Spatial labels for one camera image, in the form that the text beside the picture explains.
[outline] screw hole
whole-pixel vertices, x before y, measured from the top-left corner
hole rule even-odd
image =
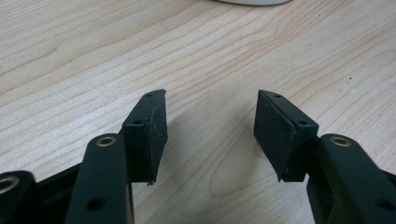
[[[384,198],[375,198],[374,204],[384,210],[387,210],[387,211],[395,210],[395,206],[390,201],[388,201]]]
[[[93,198],[88,202],[87,208],[92,212],[96,212],[101,210],[106,205],[106,203],[106,198]]]
[[[6,192],[12,190],[19,183],[20,183],[20,179],[17,178],[15,175],[0,179],[0,194],[6,193]]]
[[[108,147],[113,145],[116,142],[114,137],[103,137],[96,142],[96,145],[99,147]]]
[[[342,137],[331,137],[330,141],[339,147],[350,147],[352,145],[348,140]]]

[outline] black plastic part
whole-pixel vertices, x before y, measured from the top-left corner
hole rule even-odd
[[[318,185],[312,177],[309,177],[306,185],[309,203],[311,204],[312,214],[315,223],[324,224],[329,219],[334,203],[334,197],[329,188]]]
[[[37,222],[38,192],[34,176],[27,171],[0,175],[0,223]]]
[[[108,133],[87,145],[65,223],[132,223],[123,137]]]
[[[304,154],[315,144],[318,125],[286,98],[259,91],[254,135],[278,180],[304,181]]]
[[[41,203],[36,211],[40,223],[63,223],[80,164],[37,183]]]
[[[165,90],[146,93],[122,124],[131,182],[154,183],[168,139]]]
[[[334,198],[326,223],[396,223],[396,188],[357,142],[325,134],[318,159]]]

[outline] black mount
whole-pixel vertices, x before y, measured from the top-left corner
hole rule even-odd
[[[165,90],[145,94],[119,133],[97,136],[81,164],[39,183],[0,175],[0,224],[134,223],[132,182],[152,185],[167,141]]]
[[[354,140],[317,134],[318,125],[287,99],[259,91],[254,135],[279,180],[302,182],[309,174],[317,223],[396,223],[396,176]]]

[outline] black rubber pad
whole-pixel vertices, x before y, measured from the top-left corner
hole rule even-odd
[[[130,181],[157,180],[163,148],[168,139],[165,90],[146,93],[122,124]]]
[[[254,135],[278,180],[304,181],[304,153],[315,144],[318,125],[283,96],[259,91]]]

